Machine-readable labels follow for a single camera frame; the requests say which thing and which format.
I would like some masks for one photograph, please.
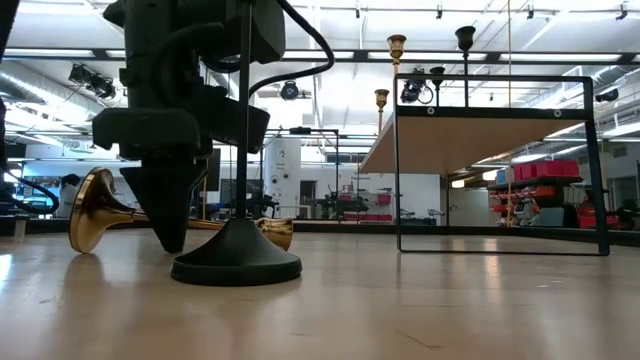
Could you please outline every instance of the person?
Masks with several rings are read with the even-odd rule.
[[[69,174],[60,179],[60,207],[56,212],[56,217],[68,218],[71,216],[79,184],[80,177],[76,174]]]

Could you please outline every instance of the stage light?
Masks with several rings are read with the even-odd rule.
[[[620,93],[618,92],[618,89],[613,89],[610,91],[607,91],[606,93],[602,93],[602,94],[598,94],[596,95],[596,101],[597,102],[611,102],[611,101],[615,101],[618,100],[618,96],[620,96]]]

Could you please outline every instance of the white cylindrical tank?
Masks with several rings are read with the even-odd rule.
[[[280,217],[295,218],[300,205],[300,139],[275,139],[265,149],[265,193],[280,203]]]

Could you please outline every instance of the ductwork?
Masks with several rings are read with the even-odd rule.
[[[611,87],[612,85],[614,85],[614,83],[620,81],[625,76],[635,72],[636,70],[638,70],[637,66],[613,65],[604,69],[600,66],[577,66],[564,75],[590,76],[591,78],[593,78],[593,93],[594,95],[596,95],[603,92],[608,87]],[[559,103],[562,102],[563,99],[568,100],[580,94],[582,94],[581,87],[576,88],[575,84],[572,83],[560,83],[545,91],[544,93],[532,97],[526,103],[524,103],[522,107],[535,108],[538,104],[541,104],[543,101],[546,101],[548,99],[557,100],[557,102]]]
[[[69,122],[86,121],[104,109],[15,61],[0,64],[0,93],[6,94],[7,100],[48,105],[50,115]]]

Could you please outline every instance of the brass candlestick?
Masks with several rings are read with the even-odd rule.
[[[404,54],[404,42],[407,41],[407,37],[404,35],[391,35],[387,38],[389,43],[389,54],[393,59],[393,75],[398,74],[398,66],[400,65],[400,58]]]
[[[378,135],[382,133],[382,113],[384,112],[384,106],[387,105],[387,96],[389,90],[378,89],[376,90],[376,105],[378,105]]]

